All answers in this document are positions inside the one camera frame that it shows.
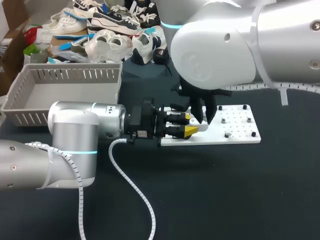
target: dark table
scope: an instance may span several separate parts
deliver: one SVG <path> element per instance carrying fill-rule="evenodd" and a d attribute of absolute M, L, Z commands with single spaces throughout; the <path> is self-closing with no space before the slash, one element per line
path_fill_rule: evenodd
<path fill-rule="evenodd" d="M 123 79 L 119 102 L 128 110 L 148 96 L 158 106 L 185 103 L 170 92 L 176 81 Z M 282 107 L 280 94 L 269 89 L 218 97 L 222 105 L 251 106 L 260 144 L 158 148 L 156 141 L 138 140 L 114 148 L 115 160 L 154 209 L 155 240 L 320 238 L 320 96 L 289 90 L 288 98 Z M 9 121 L 0 139 L 52 143 L 45 128 Z M 147 240 L 147 207 L 110 163 L 108 147 L 99 145 L 96 179 L 84 191 L 86 238 Z M 0 239 L 78 240 L 78 190 L 1 191 Z"/>

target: robotic arm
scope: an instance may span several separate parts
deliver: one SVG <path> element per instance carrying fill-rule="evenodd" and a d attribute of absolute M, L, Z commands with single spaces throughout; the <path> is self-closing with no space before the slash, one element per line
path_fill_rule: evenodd
<path fill-rule="evenodd" d="M 166 126 L 167 122 L 176 125 Z M 131 113 L 120 104 L 59 101 L 50 108 L 48 127 L 53 150 L 64 155 L 50 157 L 49 151 L 34 148 L 39 143 L 0 140 L 0 189 L 78 188 L 74 166 L 87 187 L 95 180 L 98 139 L 110 142 L 128 135 L 128 142 L 134 143 L 157 137 L 160 144 L 165 135 L 188 139 L 198 131 L 190 125 L 189 114 L 167 114 L 152 98 L 145 98 Z"/>
<path fill-rule="evenodd" d="M 279 89 L 282 104 L 287 105 L 284 86 L 320 82 L 320 1 L 274 2 L 157 1 L 180 74 L 176 90 L 190 97 L 191 112 L 200 123 L 201 99 L 211 110 L 206 113 L 210 123 L 218 89 L 263 81 L 264 86 Z"/>

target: red object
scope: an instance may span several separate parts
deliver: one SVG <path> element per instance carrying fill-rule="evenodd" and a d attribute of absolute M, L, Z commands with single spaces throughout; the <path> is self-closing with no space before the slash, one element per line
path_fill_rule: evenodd
<path fill-rule="evenodd" d="M 42 29 L 42 26 L 35 26 L 30 28 L 28 31 L 24 33 L 24 37 L 26 40 L 26 43 L 29 45 L 33 44 L 35 40 L 37 39 L 37 30 Z"/>

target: white mounting plate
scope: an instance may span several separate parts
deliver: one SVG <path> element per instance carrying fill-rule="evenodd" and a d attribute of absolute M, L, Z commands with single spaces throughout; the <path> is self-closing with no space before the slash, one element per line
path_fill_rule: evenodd
<path fill-rule="evenodd" d="M 195 145 L 222 145 L 222 144 L 258 144 L 261 136 L 249 105 L 243 109 L 244 105 L 226 105 L 222 110 L 217 110 L 214 119 L 208 126 L 207 131 L 197 132 L 190 139 L 178 139 L 167 135 L 162 138 L 161 146 L 195 146 Z M 202 107 L 205 116 L 206 107 Z M 178 111 L 172 111 L 170 107 L 165 107 L 167 114 L 179 114 Z"/>

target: gray plastic basket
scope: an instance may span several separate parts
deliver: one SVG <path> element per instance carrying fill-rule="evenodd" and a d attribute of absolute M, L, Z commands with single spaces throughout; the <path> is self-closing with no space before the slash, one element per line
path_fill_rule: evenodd
<path fill-rule="evenodd" d="M 121 63 L 27 64 L 14 80 L 1 111 L 16 126 L 47 126 L 57 101 L 117 104 Z"/>

